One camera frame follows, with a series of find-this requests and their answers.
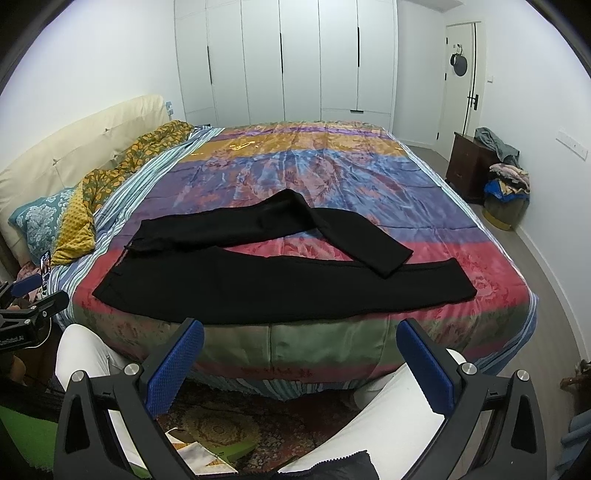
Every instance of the black pants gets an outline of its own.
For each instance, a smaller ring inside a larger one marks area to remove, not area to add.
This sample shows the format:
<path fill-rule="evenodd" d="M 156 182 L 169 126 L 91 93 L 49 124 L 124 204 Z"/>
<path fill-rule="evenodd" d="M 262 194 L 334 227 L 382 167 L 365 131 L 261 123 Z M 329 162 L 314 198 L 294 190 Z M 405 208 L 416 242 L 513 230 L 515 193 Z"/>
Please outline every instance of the black pants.
<path fill-rule="evenodd" d="M 355 260 L 265 258 L 221 248 L 313 228 Z M 206 325 L 342 319 L 475 296 L 456 259 L 403 265 L 411 254 L 363 216 L 310 208 L 284 190 L 248 207 L 144 220 L 93 294 L 124 312 Z"/>

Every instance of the black cap hanging on door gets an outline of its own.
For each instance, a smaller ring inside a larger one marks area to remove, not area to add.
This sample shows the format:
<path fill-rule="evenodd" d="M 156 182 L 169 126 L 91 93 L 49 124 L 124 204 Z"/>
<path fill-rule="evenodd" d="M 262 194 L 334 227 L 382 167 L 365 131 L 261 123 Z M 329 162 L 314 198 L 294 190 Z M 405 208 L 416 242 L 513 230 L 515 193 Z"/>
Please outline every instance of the black cap hanging on door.
<path fill-rule="evenodd" d="M 466 57 L 462 55 L 462 44 L 459 43 L 454 45 L 454 47 L 459 51 L 452 55 L 452 57 L 449 59 L 449 63 L 452 65 L 453 71 L 456 72 L 456 75 L 463 77 L 468 71 L 468 61 L 466 60 Z"/>

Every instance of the blue gripper pad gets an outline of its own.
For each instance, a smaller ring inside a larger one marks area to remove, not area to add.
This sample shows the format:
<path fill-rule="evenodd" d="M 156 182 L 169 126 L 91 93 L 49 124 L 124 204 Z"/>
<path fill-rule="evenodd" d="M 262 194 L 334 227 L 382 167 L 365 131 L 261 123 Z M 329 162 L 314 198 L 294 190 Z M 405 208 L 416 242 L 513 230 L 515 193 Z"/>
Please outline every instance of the blue gripper pad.
<path fill-rule="evenodd" d="M 38 273 L 31 275 L 12 284 L 10 293 L 16 299 L 24 297 L 30 291 L 36 290 L 43 285 L 43 278 Z"/>
<path fill-rule="evenodd" d="M 152 418 L 168 412 L 187 373 L 203 348 L 204 331 L 201 322 L 192 320 L 162 360 L 146 385 L 145 405 Z"/>
<path fill-rule="evenodd" d="M 454 384 L 409 321 L 403 320 L 398 324 L 396 344 L 431 409 L 441 415 L 451 415 L 456 399 Z"/>

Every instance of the gray wooden floor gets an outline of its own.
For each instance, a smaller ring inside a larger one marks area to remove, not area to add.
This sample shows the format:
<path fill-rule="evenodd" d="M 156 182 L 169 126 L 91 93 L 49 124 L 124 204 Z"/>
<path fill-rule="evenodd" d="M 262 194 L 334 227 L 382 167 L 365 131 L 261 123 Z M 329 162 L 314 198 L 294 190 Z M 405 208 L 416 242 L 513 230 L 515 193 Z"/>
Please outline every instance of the gray wooden floor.
<path fill-rule="evenodd" d="M 447 161 L 441 155 L 426 148 L 411 149 L 445 178 Z M 540 298 L 535 333 L 501 375 L 509 377 L 521 368 L 530 373 L 542 414 L 548 471 L 551 471 L 560 455 L 560 437 L 567 432 L 569 421 L 574 414 L 572 395 L 562 391 L 558 384 L 563 377 L 574 375 L 575 366 L 580 361 L 577 345 L 556 293 L 521 238 L 515 232 L 505 232 L 487 223 L 482 217 L 480 206 L 471 207 L 503 245 L 532 291 Z M 481 420 L 466 449 L 465 458 L 460 461 L 450 478 L 459 478 L 470 465 L 486 425 L 484 418 Z"/>

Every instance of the smartphone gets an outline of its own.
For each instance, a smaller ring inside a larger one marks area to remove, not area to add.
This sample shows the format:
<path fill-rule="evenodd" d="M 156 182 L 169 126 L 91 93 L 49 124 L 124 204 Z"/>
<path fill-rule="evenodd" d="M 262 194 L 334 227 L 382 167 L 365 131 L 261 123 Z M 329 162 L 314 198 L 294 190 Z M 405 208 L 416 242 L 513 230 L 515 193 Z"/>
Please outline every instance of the smartphone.
<path fill-rule="evenodd" d="M 47 284 L 49 283 L 49 271 L 51 268 L 51 252 L 47 251 L 41 256 L 41 292 L 47 294 Z"/>

